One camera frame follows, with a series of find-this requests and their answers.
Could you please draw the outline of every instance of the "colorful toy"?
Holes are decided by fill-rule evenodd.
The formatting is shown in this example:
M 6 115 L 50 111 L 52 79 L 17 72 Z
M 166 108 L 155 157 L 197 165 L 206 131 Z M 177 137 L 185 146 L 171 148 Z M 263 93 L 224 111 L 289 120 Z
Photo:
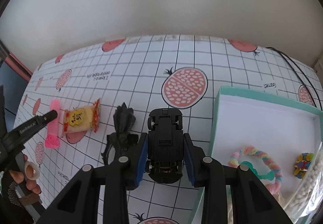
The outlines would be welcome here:
M 86 105 L 74 110 L 64 111 L 63 134 L 93 129 L 96 133 L 99 127 L 100 99 L 93 105 Z
M 306 171 L 308 170 L 309 166 L 311 165 L 313 157 L 314 157 L 313 153 L 302 153 L 298 156 L 298 160 L 296 160 L 296 163 L 294 165 L 295 177 L 297 177 L 299 179 L 304 178 Z
M 258 157 L 258 158 L 262 159 L 264 164 L 267 167 L 269 167 L 269 169 L 275 175 L 275 183 L 273 183 L 273 184 L 268 183 L 266 185 L 266 188 L 269 190 L 269 192 L 272 195 L 276 194 L 279 191 L 279 189 L 280 189 L 280 187 L 282 185 L 282 180 L 283 180 L 283 175 L 282 175 L 280 166 L 277 165 L 275 163 L 275 161 L 273 161 L 273 159 L 266 152 L 257 150 L 253 146 L 245 146 L 242 149 L 240 149 L 239 151 L 234 152 L 230 157 L 228 165 L 231 166 L 231 167 L 237 168 L 239 166 L 238 158 L 239 158 L 240 155 L 250 155 L 250 156 L 255 156 L 255 157 Z
M 307 172 L 303 172 L 305 177 L 300 182 L 297 191 L 291 197 L 287 206 L 284 207 L 288 216 L 298 219 L 301 214 L 309 214 L 316 205 L 321 203 L 323 190 L 323 149 L 319 148 L 315 156 L 309 153 L 306 159 L 311 159 L 312 166 Z

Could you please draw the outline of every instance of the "finger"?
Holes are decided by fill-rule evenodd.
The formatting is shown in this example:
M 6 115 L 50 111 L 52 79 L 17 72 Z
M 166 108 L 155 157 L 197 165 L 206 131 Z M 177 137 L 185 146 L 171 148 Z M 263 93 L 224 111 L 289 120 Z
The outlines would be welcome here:
M 21 172 L 9 170 L 9 173 L 17 184 L 20 184 L 24 181 L 24 175 Z
M 29 190 L 33 190 L 37 186 L 36 180 L 27 180 L 26 187 Z
M 39 185 L 36 185 L 35 188 L 33 188 L 32 192 L 34 192 L 35 194 L 40 194 L 41 193 L 41 189 Z

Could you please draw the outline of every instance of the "table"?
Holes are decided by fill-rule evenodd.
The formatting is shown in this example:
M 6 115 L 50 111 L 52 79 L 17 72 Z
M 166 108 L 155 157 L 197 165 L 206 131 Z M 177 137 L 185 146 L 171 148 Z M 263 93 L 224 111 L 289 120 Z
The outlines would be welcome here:
M 322 87 L 313 69 L 299 61 L 295 62 L 322 99 Z M 170 71 L 175 74 L 181 68 L 184 75 L 187 70 L 197 72 L 192 76 L 201 74 L 201 82 L 204 83 L 195 100 L 183 103 L 188 108 L 181 111 L 184 132 L 188 132 L 194 145 L 202 147 L 206 154 L 214 98 L 221 86 L 246 87 L 309 101 L 300 90 L 301 82 L 278 53 L 222 38 L 187 35 L 131 37 L 59 56 L 40 65 L 33 74 L 19 105 L 15 126 L 30 119 L 33 114 L 48 112 L 53 98 L 61 100 L 62 110 L 91 104 L 101 98 L 101 118 L 96 133 L 88 131 L 77 143 L 63 137 L 58 149 L 45 148 L 38 180 L 45 207 L 84 164 L 94 167 L 103 165 L 100 154 L 105 148 L 106 135 L 114 132 L 112 116 L 115 107 L 125 102 L 134 109 L 137 120 L 132 130 L 140 134 L 142 131 L 148 132 L 147 117 L 150 111 L 176 106 L 183 101 L 184 96 L 178 101 L 167 99 L 164 85 L 165 80 L 169 81 Z M 296 71 L 307 84 L 301 72 Z M 264 84 L 273 82 L 275 88 L 265 88 Z M 310 91 L 319 106 L 313 89 Z M 25 153 L 35 163 L 36 144 L 44 142 L 45 137 L 46 128 L 25 145 Z M 181 224 L 191 220 L 199 190 L 189 183 L 185 168 L 183 171 L 184 177 L 171 185 L 154 183 L 145 173 L 139 188 L 127 192 L 130 223 L 139 223 L 142 214 L 143 219 L 166 217 Z M 98 223 L 102 223 L 102 191 L 103 188 Z

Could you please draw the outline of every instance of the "screw head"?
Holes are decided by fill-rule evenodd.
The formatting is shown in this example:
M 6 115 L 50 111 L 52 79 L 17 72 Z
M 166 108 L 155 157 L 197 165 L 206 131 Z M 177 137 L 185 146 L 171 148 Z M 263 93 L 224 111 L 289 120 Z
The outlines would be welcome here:
M 121 156 L 121 157 L 119 157 L 119 162 L 120 163 L 125 163 L 125 162 L 127 162 L 129 159 L 128 159 L 128 157 L 127 156 Z
M 205 163 L 211 163 L 213 161 L 213 159 L 211 157 L 209 157 L 209 156 L 206 156 L 206 157 L 203 158 L 203 161 Z
M 242 171 L 248 171 L 249 167 L 248 167 L 247 165 L 245 165 L 245 164 L 241 164 L 241 165 L 240 165 L 240 169 L 241 169 Z
M 82 170 L 83 171 L 85 171 L 85 172 L 88 172 L 88 171 L 90 171 L 92 169 L 92 166 L 91 165 L 84 165 L 83 167 L 82 167 Z

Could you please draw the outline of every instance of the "toy car wheel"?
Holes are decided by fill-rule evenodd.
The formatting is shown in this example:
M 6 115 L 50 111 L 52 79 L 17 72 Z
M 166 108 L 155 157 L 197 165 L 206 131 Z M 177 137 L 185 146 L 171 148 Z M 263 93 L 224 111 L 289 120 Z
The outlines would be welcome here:
M 183 129 L 183 117 L 182 116 L 178 117 L 178 129 L 179 130 Z
M 150 117 L 148 117 L 148 129 L 152 130 L 153 126 L 154 126 L 154 121 L 153 121 L 152 117 L 150 116 Z
M 147 160 L 147 161 L 146 161 L 145 172 L 146 172 L 146 173 L 150 173 L 150 160 Z

